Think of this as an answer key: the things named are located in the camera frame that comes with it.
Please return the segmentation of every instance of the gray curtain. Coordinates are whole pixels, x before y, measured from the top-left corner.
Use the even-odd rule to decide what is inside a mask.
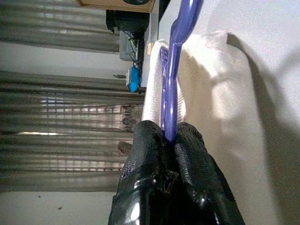
[[[114,191],[144,94],[125,81],[0,71],[0,191]]]
[[[0,40],[118,52],[119,35],[105,19],[105,10],[76,0],[1,0]]]

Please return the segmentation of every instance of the blue object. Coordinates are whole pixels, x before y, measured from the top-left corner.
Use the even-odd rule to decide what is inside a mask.
[[[173,22],[170,34],[169,56],[166,48],[161,49],[162,102],[161,128],[168,142],[174,143],[177,132],[177,82],[182,44],[192,33],[197,22],[203,0],[182,0],[178,18]]]
[[[130,69],[130,72],[129,72],[129,85],[128,85],[128,87],[129,87],[130,91],[132,93],[136,92],[138,90],[140,84],[141,84],[140,69],[132,67]]]

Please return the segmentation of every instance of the purple plastic hanger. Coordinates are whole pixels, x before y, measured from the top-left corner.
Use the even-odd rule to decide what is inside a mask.
[[[177,132],[177,82],[180,52],[182,44],[188,39],[197,22],[203,0],[182,0],[178,18],[173,22],[168,50],[161,49],[163,71],[161,128],[165,138],[174,143]]]

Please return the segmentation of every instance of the cardboard box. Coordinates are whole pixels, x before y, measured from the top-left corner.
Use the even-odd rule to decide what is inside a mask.
[[[78,0],[78,2],[83,7],[150,13],[155,0],[150,0],[148,3],[138,6],[125,3],[123,0]]]

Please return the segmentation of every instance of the white towel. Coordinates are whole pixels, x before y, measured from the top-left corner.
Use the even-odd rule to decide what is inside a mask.
[[[154,44],[142,120],[160,125],[162,71]],[[227,32],[191,35],[183,45],[178,72],[179,119],[203,135],[208,152],[225,174],[238,207],[251,224],[257,207],[273,207],[267,179],[263,130],[251,71],[243,52],[227,44]]]

